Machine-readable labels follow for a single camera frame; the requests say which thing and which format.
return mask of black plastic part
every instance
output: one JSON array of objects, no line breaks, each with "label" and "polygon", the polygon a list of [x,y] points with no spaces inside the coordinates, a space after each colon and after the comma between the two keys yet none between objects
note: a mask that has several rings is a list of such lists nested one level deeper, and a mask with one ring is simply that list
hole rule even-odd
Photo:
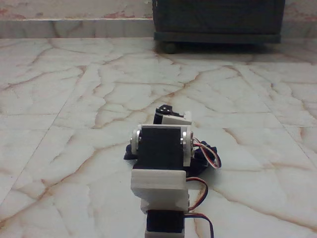
[{"label": "black plastic part", "polygon": [[172,115],[183,118],[183,116],[181,116],[179,113],[173,112],[172,106],[166,104],[160,106],[159,108],[156,108],[155,112],[163,115]]},{"label": "black plastic part", "polygon": [[170,105],[162,105],[155,110],[153,124],[162,124],[163,116],[162,115],[172,115],[176,117],[183,118],[184,116],[179,113],[173,112],[173,107]]},{"label": "black plastic part", "polygon": [[182,233],[183,229],[184,212],[169,210],[148,211],[148,232]]},{"label": "black plastic part", "polygon": [[143,126],[134,169],[183,170],[179,127]]},{"label": "black plastic part", "polygon": [[162,120],[163,120],[163,116],[161,115],[158,115],[155,113],[154,115],[154,120],[153,120],[153,124],[156,124],[156,125],[161,125],[162,124]]},{"label": "black plastic part", "polygon": [[[212,149],[215,153],[217,153],[216,147],[211,147],[205,141],[202,141],[201,143]],[[209,151],[206,151],[206,153],[209,156],[209,158],[211,158],[213,161],[215,160],[215,157],[212,153],[210,153]],[[195,150],[194,157],[191,159],[190,162],[190,167],[184,167],[184,170],[186,171],[186,177],[196,177],[200,175],[208,166],[209,163],[205,159],[202,150],[199,148]]]},{"label": "black plastic part", "polygon": [[155,40],[279,43],[285,0],[153,0]]},{"label": "black plastic part", "polygon": [[174,42],[162,42],[160,48],[167,54],[175,54],[177,51],[177,45]]},{"label": "black plastic part", "polygon": [[137,160],[138,156],[132,154],[131,145],[127,145],[125,148],[125,155],[123,157],[124,160]]}]

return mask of floor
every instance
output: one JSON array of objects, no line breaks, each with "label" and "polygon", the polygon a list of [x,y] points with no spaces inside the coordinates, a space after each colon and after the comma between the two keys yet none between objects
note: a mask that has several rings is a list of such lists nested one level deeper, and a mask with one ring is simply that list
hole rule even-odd
[{"label": "floor", "polygon": [[0,75],[0,238],[143,237],[123,155],[162,104],[218,148],[196,209],[216,238],[317,238],[317,40],[177,55],[147,38],[0,40]]}]

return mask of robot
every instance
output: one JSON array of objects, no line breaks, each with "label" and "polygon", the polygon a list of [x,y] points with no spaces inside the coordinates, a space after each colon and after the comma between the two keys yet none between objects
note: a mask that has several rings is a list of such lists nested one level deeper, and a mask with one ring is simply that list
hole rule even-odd
[{"label": "robot", "polygon": [[[184,238],[185,218],[203,218],[190,212],[208,194],[207,183],[197,176],[208,166],[221,167],[216,147],[199,141],[191,131],[191,113],[173,112],[172,106],[156,108],[153,124],[141,124],[133,130],[125,160],[136,160],[131,175],[131,190],[141,198],[141,210],[147,214],[145,238]],[[193,206],[189,204],[187,181],[205,186]]]}]

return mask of wall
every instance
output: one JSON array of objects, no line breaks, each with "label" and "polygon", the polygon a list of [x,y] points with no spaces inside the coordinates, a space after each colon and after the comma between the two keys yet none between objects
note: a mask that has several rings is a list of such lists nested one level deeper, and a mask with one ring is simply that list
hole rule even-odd
[{"label": "wall", "polygon": [[[151,18],[152,0],[0,0],[0,20]],[[317,0],[286,0],[285,21],[317,21]]]}]

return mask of white marble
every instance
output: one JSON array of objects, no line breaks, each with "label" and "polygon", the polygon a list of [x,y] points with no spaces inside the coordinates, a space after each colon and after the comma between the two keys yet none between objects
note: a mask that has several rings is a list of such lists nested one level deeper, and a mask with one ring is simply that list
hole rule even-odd
[{"label": "white marble", "polygon": [[45,135],[43,130],[0,130],[0,202]]},{"label": "white marble", "polygon": [[[196,209],[216,238],[316,238],[316,45],[171,56],[151,39],[0,41],[0,238],[143,237],[123,155],[164,103],[192,111],[222,158]],[[186,237],[207,224],[186,221]]]}]

